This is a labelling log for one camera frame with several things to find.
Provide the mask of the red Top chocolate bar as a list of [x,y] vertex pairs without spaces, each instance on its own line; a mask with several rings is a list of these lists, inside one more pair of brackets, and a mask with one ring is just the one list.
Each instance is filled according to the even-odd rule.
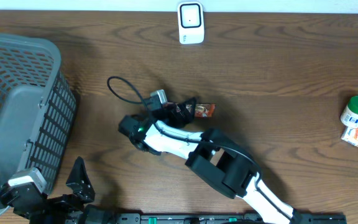
[[210,118],[216,109],[216,105],[212,103],[196,104],[194,116],[196,118]]

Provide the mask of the green lid jar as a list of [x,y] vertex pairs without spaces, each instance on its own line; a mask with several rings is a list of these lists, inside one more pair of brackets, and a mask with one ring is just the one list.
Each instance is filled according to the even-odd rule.
[[358,128],[358,96],[353,96],[344,108],[340,120],[343,125]]

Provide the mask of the orange juice carton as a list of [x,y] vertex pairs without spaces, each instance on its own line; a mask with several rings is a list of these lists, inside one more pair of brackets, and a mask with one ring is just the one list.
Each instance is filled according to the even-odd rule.
[[358,128],[347,127],[344,130],[341,139],[355,147],[358,147]]

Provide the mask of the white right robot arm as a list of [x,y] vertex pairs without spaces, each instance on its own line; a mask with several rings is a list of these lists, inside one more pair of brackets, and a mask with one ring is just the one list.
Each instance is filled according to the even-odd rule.
[[200,179],[225,197],[248,203],[265,223],[301,221],[301,215],[266,186],[262,169],[245,149],[218,129],[183,129],[195,118],[195,99],[175,104],[152,96],[141,103],[146,114],[126,115],[118,127],[136,148],[184,159]]

